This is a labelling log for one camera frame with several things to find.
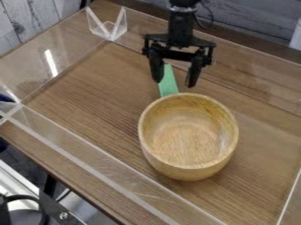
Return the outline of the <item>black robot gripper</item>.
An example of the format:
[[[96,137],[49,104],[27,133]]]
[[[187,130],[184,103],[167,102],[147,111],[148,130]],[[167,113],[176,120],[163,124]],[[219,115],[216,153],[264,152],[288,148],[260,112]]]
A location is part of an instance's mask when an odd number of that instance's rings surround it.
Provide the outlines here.
[[[141,54],[149,59],[151,78],[159,83],[163,78],[164,59],[188,62],[185,86],[196,85],[203,65],[212,61],[216,44],[193,35],[195,5],[171,5],[165,33],[147,33],[142,36]]]

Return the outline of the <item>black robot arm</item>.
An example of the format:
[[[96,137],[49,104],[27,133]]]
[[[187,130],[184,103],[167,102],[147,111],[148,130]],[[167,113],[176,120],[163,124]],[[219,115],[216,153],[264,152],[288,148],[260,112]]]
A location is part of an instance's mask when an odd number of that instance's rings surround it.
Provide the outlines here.
[[[165,33],[147,33],[142,36],[141,54],[149,60],[149,73],[155,83],[164,77],[164,59],[189,62],[185,86],[196,85],[201,69],[212,62],[216,44],[192,33],[200,0],[168,0],[169,20]]]

